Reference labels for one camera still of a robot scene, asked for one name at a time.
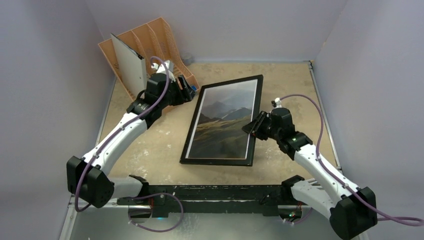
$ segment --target white wall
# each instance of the white wall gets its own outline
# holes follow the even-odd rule
[[[343,172],[377,207],[424,218],[424,1],[349,0],[314,70]],[[379,222],[370,239],[422,239]]]
[[[113,75],[84,0],[0,1],[0,239],[58,239]]]
[[[105,39],[158,17],[197,61],[314,59],[347,0],[87,0]]]

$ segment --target picture frame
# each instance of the picture frame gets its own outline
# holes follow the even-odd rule
[[[255,75],[204,85],[179,162],[252,166],[255,138],[242,127],[259,114],[263,81]]]

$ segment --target mountain landscape print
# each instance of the mountain landscape print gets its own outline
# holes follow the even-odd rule
[[[245,159],[249,136],[242,127],[253,114],[257,80],[204,90],[187,151],[192,159]]]

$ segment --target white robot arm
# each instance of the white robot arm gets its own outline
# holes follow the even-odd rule
[[[300,176],[289,178],[286,181],[293,198],[329,219],[342,239],[351,239],[376,225],[377,213],[358,201],[350,190],[375,208],[373,191],[368,187],[359,188],[318,155],[317,147],[304,133],[295,130],[290,111],[280,103],[277,98],[272,102],[275,108],[271,112],[262,111],[242,129],[259,140],[274,139],[280,150],[305,168],[319,184],[312,184]]]
[[[164,108],[189,102],[196,94],[183,75],[175,77],[169,71],[167,76],[166,69],[173,69],[170,61],[159,67],[156,64],[153,68],[157,72],[150,76],[146,89],[127,108],[117,126],[82,158],[73,156],[68,160],[68,190],[75,194],[76,199],[82,198],[100,208],[110,199],[136,197],[140,194],[144,182],[141,177],[130,175],[108,179],[107,175],[128,146],[162,115]]]

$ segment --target white cable clip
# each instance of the white cable clip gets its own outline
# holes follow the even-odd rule
[[[152,63],[151,64],[151,69],[154,69],[154,70],[157,71],[159,69],[159,65],[157,63]]]
[[[274,102],[275,102],[275,104],[276,104],[276,108],[282,108],[282,106],[281,106],[281,100],[280,100],[280,98],[279,97],[277,97],[275,100],[274,100]]]

